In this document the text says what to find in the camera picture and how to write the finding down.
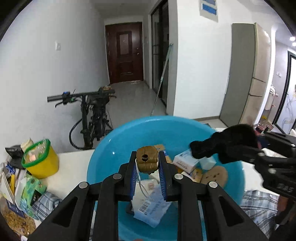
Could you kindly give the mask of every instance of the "brown wooden door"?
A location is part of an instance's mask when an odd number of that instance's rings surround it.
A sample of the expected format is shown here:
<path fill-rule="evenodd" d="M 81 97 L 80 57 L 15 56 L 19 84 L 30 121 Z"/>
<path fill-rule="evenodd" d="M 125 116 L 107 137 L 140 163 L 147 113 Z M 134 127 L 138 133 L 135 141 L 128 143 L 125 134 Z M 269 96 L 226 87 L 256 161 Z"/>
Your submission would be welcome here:
<path fill-rule="evenodd" d="M 110 84 L 143 80 L 142 23 L 106 25 Z"/>

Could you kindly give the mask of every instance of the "round cracker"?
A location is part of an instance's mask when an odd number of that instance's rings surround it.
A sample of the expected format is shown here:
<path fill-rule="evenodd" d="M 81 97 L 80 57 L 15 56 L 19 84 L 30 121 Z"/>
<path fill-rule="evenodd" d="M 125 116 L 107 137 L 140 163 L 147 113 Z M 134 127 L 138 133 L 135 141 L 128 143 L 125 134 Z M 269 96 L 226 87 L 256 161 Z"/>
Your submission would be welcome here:
<path fill-rule="evenodd" d="M 207 171 L 203 176 L 200 183 L 208 184 L 209 182 L 216 182 L 221 187 L 225 187 L 228 180 L 228 172 L 222 166 L 214 166 L 211 170 Z"/>

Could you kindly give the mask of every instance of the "barcode label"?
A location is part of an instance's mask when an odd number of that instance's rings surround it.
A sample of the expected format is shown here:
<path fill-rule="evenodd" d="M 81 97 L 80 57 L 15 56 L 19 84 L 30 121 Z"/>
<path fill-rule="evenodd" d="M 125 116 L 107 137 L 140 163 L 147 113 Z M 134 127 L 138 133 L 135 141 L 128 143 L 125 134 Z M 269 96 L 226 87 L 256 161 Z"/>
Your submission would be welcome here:
<path fill-rule="evenodd" d="M 149 202 L 149 201 L 145 201 L 145 202 L 142 204 L 142 206 L 139 208 L 139 211 L 140 211 L 141 213 L 144 213 L 145 215 L 147 215 L 145 212 L 146 212 L 146 210 L 147 210 L 147 208 L 149 207 L 150 204 L 151 204 L 151 202 Z"/>

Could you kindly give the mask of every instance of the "white table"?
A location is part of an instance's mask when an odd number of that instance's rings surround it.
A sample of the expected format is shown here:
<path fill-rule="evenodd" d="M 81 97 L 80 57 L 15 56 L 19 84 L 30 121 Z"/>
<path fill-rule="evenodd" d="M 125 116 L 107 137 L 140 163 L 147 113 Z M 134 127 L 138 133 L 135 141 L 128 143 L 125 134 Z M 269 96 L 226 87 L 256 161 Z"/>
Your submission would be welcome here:
<path fill-rule="evenodd" d="M 64 199 L 79 183 L 86 181 L 87 168 L 94 150 L 58 154 L 59 171 L 43 179 L 47 191 Z"/>
<path fill-rule="evenodd" d="M 59 171 L 42 181 L 47 190 L 64 199 L 80 182 L 86 181 L 87 168 L 94 150 L 59 154 Z M 260 190 L 272 193 L 262 187 L 263 179 L 254 165 L 242 162 L 245 175 L 245 190 Z"/>

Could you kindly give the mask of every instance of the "mop handle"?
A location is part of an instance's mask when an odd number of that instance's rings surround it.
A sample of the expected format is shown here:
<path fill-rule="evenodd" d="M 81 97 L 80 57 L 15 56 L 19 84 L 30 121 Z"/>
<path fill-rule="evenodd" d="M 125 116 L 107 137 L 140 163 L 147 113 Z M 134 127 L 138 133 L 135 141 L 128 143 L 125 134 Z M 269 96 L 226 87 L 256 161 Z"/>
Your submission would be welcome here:
<path fill-rule="evenodd" d="M 151 111 L 150 116 L 153 116 L 153 113 L 154 113 L 154 109 L 155 109 L 157 98 L 158 98 L 158 95 L 159 95 L 159 92 L 160 92 L 161 84 L 163 83 L 163 77 L 165 75 L 165 69 L 166 69 L 166 66 L 168 64 L 168 59 L 170 57 L 170 52 L 172 50 L 172 47 L 173 47 L 173 44 L 170 44 L 170 46 L 168 47 L 168 53 L 167 53 L 167 56 L 166 56 L 166 59 L 165 59 L 165 65 L 163 67 L 163 74 L 161 75 L 161 78 L 160 78 L 159 87 L 158 87 L 157 95 L 156 95 L 155 102 L 154 102 L 154 107 L 153 107 L 153 109 Z"/>

